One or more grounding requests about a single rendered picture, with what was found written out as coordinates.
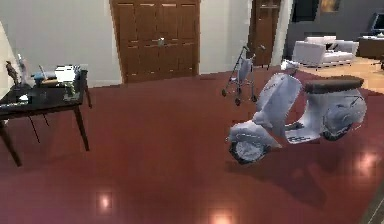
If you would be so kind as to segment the framed wall picture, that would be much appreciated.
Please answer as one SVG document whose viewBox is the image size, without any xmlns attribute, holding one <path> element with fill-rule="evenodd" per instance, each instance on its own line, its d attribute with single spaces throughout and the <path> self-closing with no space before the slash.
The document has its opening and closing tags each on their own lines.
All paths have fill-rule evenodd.
<svg viewBox="0 0 384 224">
<path fill-rule="evenodd" d="M 341 0 L 321 0 L 320 9 L 322 13 L 334 13 L 339 11 Z"/>
</svg>

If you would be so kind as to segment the computer monitor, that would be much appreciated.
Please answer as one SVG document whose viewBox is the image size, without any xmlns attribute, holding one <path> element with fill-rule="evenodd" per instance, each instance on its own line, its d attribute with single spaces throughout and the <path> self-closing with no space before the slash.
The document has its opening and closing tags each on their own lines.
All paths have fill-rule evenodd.
<svg viewBox="0 0 384 224">
<path fill-rule="evenodd" d="M 384 32 L 384 13 L 376 13 L 371 27 L 372 32 Z"/>
</svg>

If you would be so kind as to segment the dark wooden desk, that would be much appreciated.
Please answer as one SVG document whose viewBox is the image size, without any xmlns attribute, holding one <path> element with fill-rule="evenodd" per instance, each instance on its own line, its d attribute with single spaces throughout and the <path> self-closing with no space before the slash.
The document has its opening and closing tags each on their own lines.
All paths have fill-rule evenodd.
<svg viewBox="0 0 384 224">
<path fill-rule="evenodd" d="M 363 58 L 379 59 L 384 55 L 384 38 L 360 38 L 358 53 Z"/>
</svg>

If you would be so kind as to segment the brown wooden room door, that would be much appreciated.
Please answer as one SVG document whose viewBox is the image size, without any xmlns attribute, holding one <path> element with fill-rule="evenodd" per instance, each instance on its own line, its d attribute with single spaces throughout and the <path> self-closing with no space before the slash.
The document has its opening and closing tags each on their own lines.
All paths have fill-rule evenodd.
<svg viewBox="0 0 384 224">
<path fill-rule="evenodd" d="M 281 0 L 252 0 L 248 43 L 257 66 L 271 62 L 280 3 Z"/>
</svg>

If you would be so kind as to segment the clear glass bottle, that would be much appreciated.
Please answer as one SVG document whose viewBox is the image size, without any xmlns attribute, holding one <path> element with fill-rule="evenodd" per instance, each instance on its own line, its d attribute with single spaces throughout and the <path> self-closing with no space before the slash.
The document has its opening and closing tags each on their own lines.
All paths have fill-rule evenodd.
<svg viewBox="0 0 384 224">
<path fill-rule="evenodd" d="M 21 84 L 25 85 L 27 84 L 27 68 L 26 68 L 25 60 L 20 53 L 18 53 L 17 56 L 18 56 L 18 63 L 21 71 Z"/>
</svg>

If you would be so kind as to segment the black television set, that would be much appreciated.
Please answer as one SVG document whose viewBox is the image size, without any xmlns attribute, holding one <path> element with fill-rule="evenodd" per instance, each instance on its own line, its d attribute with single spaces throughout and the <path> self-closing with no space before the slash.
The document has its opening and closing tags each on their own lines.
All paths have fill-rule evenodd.
<svg viewBox="0 0 384 224">
<path fill-rule="evenodd" d="M 292 21 L 314 21 L 319 0 L 294 0 Z"/>
</svg>

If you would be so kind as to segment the white box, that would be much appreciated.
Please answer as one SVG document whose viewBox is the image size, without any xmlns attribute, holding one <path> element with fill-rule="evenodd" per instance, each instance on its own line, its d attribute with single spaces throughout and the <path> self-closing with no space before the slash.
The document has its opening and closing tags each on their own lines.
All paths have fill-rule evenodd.
<svg viewBox="0 0 384 224">
<path fill-rule="evenodd" d="M 73 66 L 58 66 L 55 71 L 55 76 L 58 82 L 70 82 L 76 77 L 75 69 Z"/>
</svg>

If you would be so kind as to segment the brown wooden double door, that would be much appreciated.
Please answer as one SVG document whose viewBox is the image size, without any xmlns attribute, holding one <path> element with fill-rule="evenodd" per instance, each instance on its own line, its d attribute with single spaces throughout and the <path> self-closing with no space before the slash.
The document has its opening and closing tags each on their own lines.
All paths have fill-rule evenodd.
<svg viewBox="0 0 384 224">
<path fill-rule="evenodd" d="M 125 84 L 198 74 L 200 0 L 109 0 Z M 159 47 L 158 39 L 165 38 Z"/>
</svg>

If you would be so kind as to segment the grey folding stroller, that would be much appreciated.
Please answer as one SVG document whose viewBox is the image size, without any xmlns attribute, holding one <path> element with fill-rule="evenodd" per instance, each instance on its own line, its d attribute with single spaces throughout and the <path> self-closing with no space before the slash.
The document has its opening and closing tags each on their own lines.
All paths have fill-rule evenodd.
<svg viewBox="0 0 384 224">
<path fill-rule="evenodd" d="M 251 96 L 250 100 L 252 102 L 257 101 L 257 96 L 254 93 L 254 79 L 249 79 L 248 76 L 253 72 L 253 59 L 255 58 L 255 54 L 253 54 L 250 58 L 247 58 L 243 55 L 244 52 L 248 53 L 250 51 L 248 46 L 243 46 L 240 54 L 237 58 L 237 61 L 233 67 L 233 70 L 231 72 L 231 75 L 228 78 L 228 81 L 225 85 L 225 87 L 222 89 L 221 94 L 223 97 L 226 97 L 229 93 L 228 88 L 230 85 L 234 85 L 234 93 L 235 93 L 235 105 L 240 106 L 241 105 L 241 94 L 242 94 L 242 87 L 244 85 L 249 85 L 251 88 Z"/>
</svg>

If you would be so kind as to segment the white sofa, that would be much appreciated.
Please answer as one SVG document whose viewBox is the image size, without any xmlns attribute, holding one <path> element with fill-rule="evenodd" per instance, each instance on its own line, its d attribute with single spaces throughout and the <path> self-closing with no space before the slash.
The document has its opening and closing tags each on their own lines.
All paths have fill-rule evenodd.
<svg viewBox="0 0 384 224">
<path fill-rule="evenodd" d="M 339 40 L 336 36 L 306 37 L 295 42 L 292 60 L 315 68 L 350 64 L 358 47 L 358 42 Z"/>
</svg>

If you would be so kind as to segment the dark wooden table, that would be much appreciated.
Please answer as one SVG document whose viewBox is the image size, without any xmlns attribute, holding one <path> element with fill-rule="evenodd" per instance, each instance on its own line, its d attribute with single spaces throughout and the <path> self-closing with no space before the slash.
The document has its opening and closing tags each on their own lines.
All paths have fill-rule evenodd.
<svg viewBox="0 0 384 224">
<path fill-rule="evenodd" d="M 92 107 L 87 74 L 87 70 L 81 69 L 76 75 L 73 81 L 73 90 L 75 93 L 72 96 L 68 95 L 70 87 L 34 86 L 20 90 L 13 88 L 0 99 L 0 138 L 5 143 L 8 152 L 18 167 L 22 165 L 22 162 L 5 128 L 5 121 L 10 119 L 46 115 L 61 111 L 73 111 L 84 148 L 86 151 L 90 150 L 82 113 L 80 111 L 84 97 L 87 97 L 88 106 Z"/>
</svg>

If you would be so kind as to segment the white motor scooter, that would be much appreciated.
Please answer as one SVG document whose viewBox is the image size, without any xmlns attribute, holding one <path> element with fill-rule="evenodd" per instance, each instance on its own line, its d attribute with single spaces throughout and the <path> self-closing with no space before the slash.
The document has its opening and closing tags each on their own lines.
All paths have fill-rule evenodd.
<svg viewBox="0 0 384 224">
<path fill-rule="evenodd" d="M 253 117 L 229 129 L 229 152 L 238 163 L 261 160 L 281 146 L 277 137 L 290 144 L 337 141 L 363 122 L 367 105 L 359 91 L 362 78 L 339 75 L 303 83 L 296 77 L 298 67 L 283 61 L 260 91 Z"/>
</svg>

